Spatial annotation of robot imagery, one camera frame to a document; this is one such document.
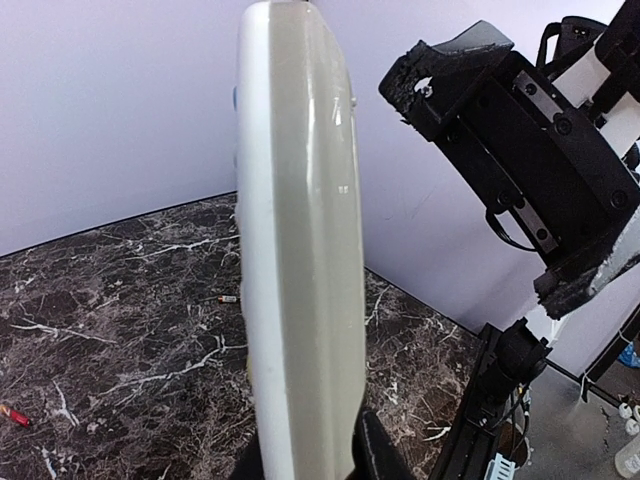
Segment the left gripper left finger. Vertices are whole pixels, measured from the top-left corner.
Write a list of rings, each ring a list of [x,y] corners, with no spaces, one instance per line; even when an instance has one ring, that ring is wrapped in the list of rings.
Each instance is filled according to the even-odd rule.
[[[258,439],[246,446],[232,471],[232,480],[262,480],[263,464]]]

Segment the white remote control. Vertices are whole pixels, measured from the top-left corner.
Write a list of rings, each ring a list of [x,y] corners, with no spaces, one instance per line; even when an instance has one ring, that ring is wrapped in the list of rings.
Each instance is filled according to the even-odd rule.
[[[245,10],[236,95],[241,303],[264,475],[345,479],[365,392],[356,99],[315,5]]]

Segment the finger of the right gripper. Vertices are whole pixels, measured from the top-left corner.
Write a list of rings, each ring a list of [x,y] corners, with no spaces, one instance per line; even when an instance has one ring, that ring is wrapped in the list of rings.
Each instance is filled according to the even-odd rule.
[[[433,142],[513,48],[511,39],[480,20],[448,41],[418,41],[394,62],[378,90]]]
[[[639,264],[639,208],[606,233],[548,267],[533,282],[537,303],[560,320]]]

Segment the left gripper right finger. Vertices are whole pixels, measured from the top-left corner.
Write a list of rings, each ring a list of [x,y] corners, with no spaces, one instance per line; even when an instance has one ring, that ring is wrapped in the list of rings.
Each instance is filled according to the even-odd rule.
[[[355,467],[350,479],[414,479],[380,419],[370,408],[362,408],[358,413],[352,456]]]

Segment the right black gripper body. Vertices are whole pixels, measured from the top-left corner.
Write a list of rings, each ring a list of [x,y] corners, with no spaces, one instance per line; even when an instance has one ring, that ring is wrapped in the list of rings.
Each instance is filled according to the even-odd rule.
[[[547,269],[582,273],[611,252],[639,185],[582,111],[509,53],[436,137],[486,207],[509,212]]]

